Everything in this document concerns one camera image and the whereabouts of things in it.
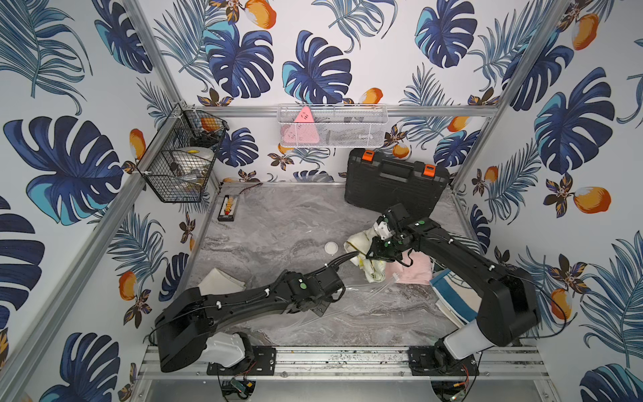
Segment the cream striped towel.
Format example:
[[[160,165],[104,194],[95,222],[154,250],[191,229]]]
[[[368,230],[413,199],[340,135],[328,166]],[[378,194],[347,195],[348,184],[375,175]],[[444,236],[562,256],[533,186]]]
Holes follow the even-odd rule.
[[[353,234],[343,243],[346,252],[356,251],[358,253],[350,261],[365,274],[366,280],[371,283],[383,282],[386,279],[386,263],[367,258],[374,237],[377,237],[377,233],[373,228],[370,228]]]

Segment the pink towel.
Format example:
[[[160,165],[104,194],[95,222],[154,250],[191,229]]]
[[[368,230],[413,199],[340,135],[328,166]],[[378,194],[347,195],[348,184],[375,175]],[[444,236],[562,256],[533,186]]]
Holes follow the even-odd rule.
[[[404,255],[403,263],[387,263],[385,273],[388,279],[399,284],[430,285],[434,274],[433,260],[422,253],[411,251],[410,256]]]

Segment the clear plastic vacuum bag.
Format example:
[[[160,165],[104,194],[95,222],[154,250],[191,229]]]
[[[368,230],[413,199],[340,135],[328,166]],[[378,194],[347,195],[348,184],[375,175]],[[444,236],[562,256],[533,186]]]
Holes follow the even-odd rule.
[[[246,333],[251,343],[276,346],[395,346],[400,335],[396,313],[387,305],[395,302],[394,279],[368,282],[353,274],[356,266],[345,262],[338,268],[344,288],[301,313],[268,313],[226,328],[226,333]]]

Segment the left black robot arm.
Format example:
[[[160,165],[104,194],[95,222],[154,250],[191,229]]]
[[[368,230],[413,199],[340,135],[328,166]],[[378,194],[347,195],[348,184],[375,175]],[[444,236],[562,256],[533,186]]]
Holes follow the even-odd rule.
[[[345,293],[339,266],[332,261],[307,274],[283,271],[269,285],[223,295],[187,289],[155,320],[160,370],[176,372],[204,358],[234,374],[246,372],[256,361],[253,346],[245,333],[226,330],[271,314],[323,316],[337,301],[333,295]]]

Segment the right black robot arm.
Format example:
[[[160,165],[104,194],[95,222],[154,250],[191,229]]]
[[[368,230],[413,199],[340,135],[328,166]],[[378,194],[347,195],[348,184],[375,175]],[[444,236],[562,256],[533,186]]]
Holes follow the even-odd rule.
[[[492,262],[432,219],[412,219],[403,204],[386,209],[373,229],[368,259],[401,263],[409,251],[427,255],[455,272],[481,298],[476,318],[435,344],[438,361],[460,361],[505,347],[541,323],[537,289],[527,271]]]

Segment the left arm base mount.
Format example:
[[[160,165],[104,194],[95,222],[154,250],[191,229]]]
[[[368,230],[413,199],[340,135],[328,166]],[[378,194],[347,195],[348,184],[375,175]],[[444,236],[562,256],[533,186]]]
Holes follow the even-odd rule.
[[[272,376],[275,373],[277,350],[270,346],[253,346],[244,358],[225,368],[218,363],[210,363],[207,375],[210,376]]]

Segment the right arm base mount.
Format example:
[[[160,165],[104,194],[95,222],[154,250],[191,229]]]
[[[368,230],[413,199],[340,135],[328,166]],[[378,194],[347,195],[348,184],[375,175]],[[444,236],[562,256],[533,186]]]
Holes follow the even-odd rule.
[[[472,377],[479,374],[477,360],[472,355],[455,359],[439,346],[410,347],[408,365],[413,376]]]

